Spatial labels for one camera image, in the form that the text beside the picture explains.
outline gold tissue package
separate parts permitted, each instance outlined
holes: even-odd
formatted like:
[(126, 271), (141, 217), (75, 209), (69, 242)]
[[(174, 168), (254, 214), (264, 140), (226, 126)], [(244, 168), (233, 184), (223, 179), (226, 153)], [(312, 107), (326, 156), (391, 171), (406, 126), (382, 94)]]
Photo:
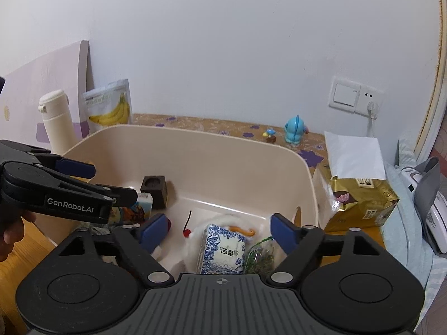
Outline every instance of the gold tissue package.
[(399, 201), (386, 180), (338, 179), (329, 165), (319, 164), (312, 181), (326, 232), (382, 226)]

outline banana picture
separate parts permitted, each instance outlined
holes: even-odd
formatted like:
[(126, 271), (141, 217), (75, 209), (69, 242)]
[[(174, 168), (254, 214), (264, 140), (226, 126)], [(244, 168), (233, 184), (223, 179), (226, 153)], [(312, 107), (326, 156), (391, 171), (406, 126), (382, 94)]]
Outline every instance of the banana picture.
[(125, 125), (129, 121), (130, 105), (126, 96), (122, 93), (116, 107), (109, 113), (90, 116), (89, 120), (101, 126)]

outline gray strap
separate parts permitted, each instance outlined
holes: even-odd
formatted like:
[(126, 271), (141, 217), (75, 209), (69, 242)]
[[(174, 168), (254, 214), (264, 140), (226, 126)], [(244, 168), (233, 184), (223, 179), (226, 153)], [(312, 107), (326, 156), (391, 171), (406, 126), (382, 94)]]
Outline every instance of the gray strap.
[(434, 203), (434, 199), (436, 198), (441, 184), (439, 159), (437, 157), (431, 157), (417, 165), (414, 169), (422, 175), (422, 179), (419, 181), (416, 190), (414, 191), (414, 207), (416, 208), (416, 213), (421, 221), (423, 237), (427, 243), (430, 244), (430, 247), (435, 254), (439, 257), (447, 258), (447, 255), (440, 252), (435, 239), (427, 227), (427, 215)]

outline light switch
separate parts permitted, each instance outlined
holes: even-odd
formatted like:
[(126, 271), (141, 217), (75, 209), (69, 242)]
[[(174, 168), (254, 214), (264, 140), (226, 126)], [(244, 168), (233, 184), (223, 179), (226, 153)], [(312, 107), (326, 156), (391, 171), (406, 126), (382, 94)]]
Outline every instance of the light switch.
[(357, 94), (358, 90), (355, 88), (343, 86), (342, 84), (337, 83), (335, 87), (334, 102), (354, 107)]
[(347, 79), (334, 77), (329, 94), (329, 106), (354, 112), (360, 93), (360, 84)]

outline silver screw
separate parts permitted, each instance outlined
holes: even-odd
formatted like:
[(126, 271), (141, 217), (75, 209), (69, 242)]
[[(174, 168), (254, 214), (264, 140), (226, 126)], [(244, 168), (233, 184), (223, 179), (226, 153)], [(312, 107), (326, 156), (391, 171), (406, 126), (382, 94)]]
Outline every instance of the silver screw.
[(153, 272), (148, 276), (148, 279), (154, 283), (163, 283), (169, 280), (169, 277), (169, 274), (166, 272)]
[(276, 283), (288, 283), (293, 280), (293, 276), (288, 272), (275, 272), (270, 278)]

